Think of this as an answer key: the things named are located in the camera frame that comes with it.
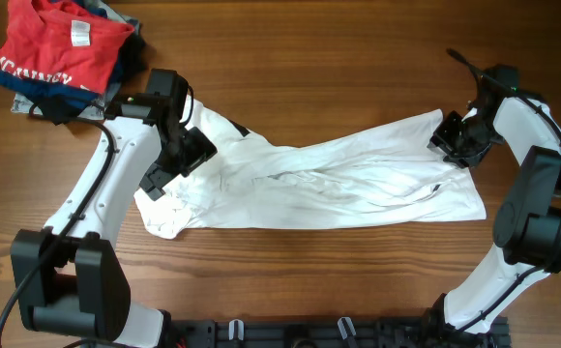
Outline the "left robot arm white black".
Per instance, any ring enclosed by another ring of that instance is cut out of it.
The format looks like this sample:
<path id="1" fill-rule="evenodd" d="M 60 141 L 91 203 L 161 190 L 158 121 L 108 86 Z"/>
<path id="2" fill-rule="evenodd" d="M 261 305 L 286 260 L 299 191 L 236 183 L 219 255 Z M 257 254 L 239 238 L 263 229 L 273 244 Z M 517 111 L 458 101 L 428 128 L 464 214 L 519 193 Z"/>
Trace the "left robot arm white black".
<path id="1" fill-rule="evenodd" d="M 126 347 L 163 347 L 168 312 L 133 301 L 115 244 L 134 192 L 176 141 L 196 155 L 179 160 L 172 177 L 186 176 L 216 151 L 178 115 L 193 107 L 193 92 L 178 100 L 155 94 L 126 97 L 124 106 L 94 127 L 98 147 L 68 200 L 39 232 L 21 230 L 11 245 L 14 307 L 29 331 L 78 336 Z"/>

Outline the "white t-shirt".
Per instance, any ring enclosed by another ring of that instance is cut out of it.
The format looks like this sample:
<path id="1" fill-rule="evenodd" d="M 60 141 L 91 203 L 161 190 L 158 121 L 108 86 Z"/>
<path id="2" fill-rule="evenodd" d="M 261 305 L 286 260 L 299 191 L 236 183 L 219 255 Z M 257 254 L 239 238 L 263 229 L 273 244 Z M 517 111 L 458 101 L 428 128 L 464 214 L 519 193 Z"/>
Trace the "white t-shirt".
<path id="1" fill-rule="evenodd" d="M 471 174 L 428 148 L 441 110 L 307 147 L 264 136 L 194 104 L 192 124 L 217 153 L 158 199 L 134 195 L 145 229 L 173 239 L 189 228 L 320 230 L 408 221 L 481 220 Z"/>

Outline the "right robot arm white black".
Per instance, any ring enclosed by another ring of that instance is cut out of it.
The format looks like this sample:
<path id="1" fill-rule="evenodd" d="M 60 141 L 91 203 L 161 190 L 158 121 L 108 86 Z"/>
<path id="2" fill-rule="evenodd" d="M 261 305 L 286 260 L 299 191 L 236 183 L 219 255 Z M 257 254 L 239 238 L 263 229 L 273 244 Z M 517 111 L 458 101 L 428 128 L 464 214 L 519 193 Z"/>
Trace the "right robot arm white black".
<path id="1" fill-rule="evenodd" d="M 561 272 L 561 127 L 541 95 L 519 88 L 516 68 L 468 69 L 476 98 L 465 116 L 450 112 L 428 145 L 447 163 L 471 168 L 506 144 L 519 172 L 497 211 L 492 247 L 425 313 L 421 339 L 474 347 L 490 344 L 492 325 L 516 297 Z"/>

